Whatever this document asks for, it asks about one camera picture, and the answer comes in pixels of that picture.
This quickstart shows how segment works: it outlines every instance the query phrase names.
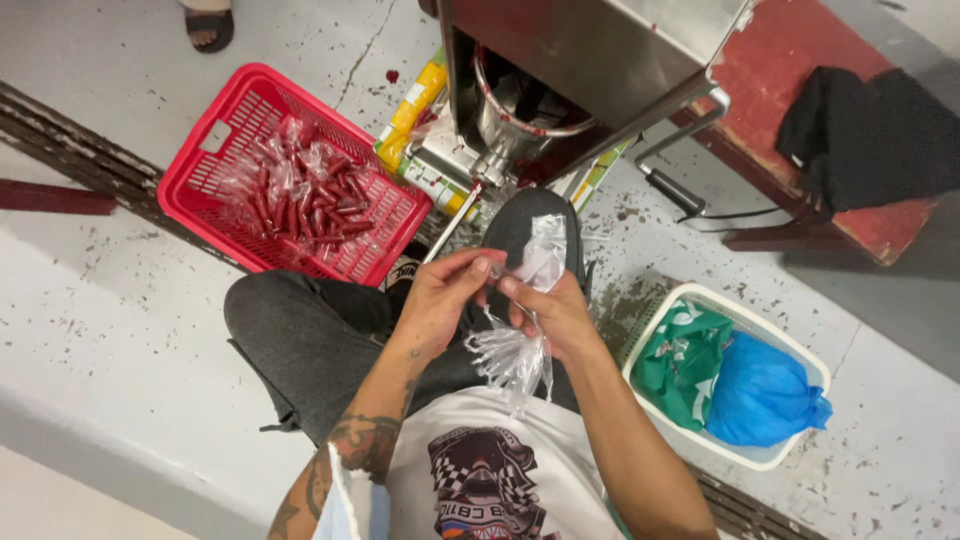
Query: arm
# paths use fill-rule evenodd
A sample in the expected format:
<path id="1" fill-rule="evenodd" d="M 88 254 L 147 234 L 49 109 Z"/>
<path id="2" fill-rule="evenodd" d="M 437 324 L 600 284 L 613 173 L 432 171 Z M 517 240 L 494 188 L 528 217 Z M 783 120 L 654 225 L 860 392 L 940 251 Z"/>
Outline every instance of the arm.
<path id="1" fill-rule="evenodd" d="M 464 303 L 483 290 L 491 260 L 502 261 L 506 256 L 496 250 L 464 250 L 420 268 L 393 336 L 340 421 L 287 492 L 269 540 L 313 536 L 333 484 L 327 443 L 336 445 L 345 468 L 367 471 L 374 482 L 383 484 L 420 373 L 449 344 Z"/>
<path id="2" fill-rule="evenodd" d="M 509 278 L 499 286 L 537 313 L 570 376 L 600 478 L 634 538 L 718 538 L 696 481 L 616 369 L 573 275 L 566 272 L 547 294 Z M 533 331 L 519 309 L 511 321 Z"/>

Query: fingernail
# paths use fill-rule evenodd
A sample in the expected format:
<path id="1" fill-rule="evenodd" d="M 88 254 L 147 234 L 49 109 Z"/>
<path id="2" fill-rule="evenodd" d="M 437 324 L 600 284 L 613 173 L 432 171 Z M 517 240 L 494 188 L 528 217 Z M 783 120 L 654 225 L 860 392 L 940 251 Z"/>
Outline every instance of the fingernail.
<path id="1" fill-rule="evenodd" d="M 508 296 L 513 296 L 516 292 L 516 280 L 513 278 L 504 278 L 500 280 L 500 289 Z"/>
<path id="2" fill-rule="evenodd" d="M 490 260 L 486 257 L 475 258 L 473 260 L 473 268 L 481 272 L 486 272 L 487 270 L 490 270 Z"/>

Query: black handle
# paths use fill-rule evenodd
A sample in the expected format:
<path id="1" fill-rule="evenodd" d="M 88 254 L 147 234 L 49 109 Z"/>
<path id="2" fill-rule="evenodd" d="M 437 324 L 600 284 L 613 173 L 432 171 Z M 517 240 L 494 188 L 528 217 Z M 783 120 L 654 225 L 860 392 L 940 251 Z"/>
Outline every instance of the black handle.
<path id="1" fill-rule="evenodd" d="M 678 184 L 677 181 L 666 176 L 659 169 L 653 169 L 647 174 L 647 182 L 657 189 L 660 193 L 666 195 L 667 199 L 673 201 L 673 204 L 680 207 L 687 215 L 691 217 L 700 215 L 707 207 L 707 201 L 697 197 L 687 188 Z"/>

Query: sandal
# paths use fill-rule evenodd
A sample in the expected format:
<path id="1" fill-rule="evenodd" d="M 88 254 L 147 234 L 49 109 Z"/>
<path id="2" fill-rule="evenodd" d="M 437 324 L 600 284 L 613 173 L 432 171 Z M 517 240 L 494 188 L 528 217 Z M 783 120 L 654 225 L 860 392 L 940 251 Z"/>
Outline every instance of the sandal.
<path id="1" fill-rule="evenodd" d="M 186 32 L 216 32 L 217 36 L 206 45 L 194 45 L 193 48 L 201 53 L 216 53 L 224 50 L 233 41 L 233 12 L 226 10 L 224 14 L 187 15 Z"/>

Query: graphic print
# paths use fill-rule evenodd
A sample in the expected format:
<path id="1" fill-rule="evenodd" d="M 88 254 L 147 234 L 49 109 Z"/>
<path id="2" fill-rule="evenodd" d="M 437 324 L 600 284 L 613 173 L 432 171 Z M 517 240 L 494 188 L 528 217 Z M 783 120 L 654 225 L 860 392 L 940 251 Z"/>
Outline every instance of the graphic print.
<path id="1" fill-rule="evenodd" d="M 427 447 L 442 538 L 561 540 L 540 536 L 546 510 L 530 490 L 534 451 L 503 428 L 457 428 Z"/>

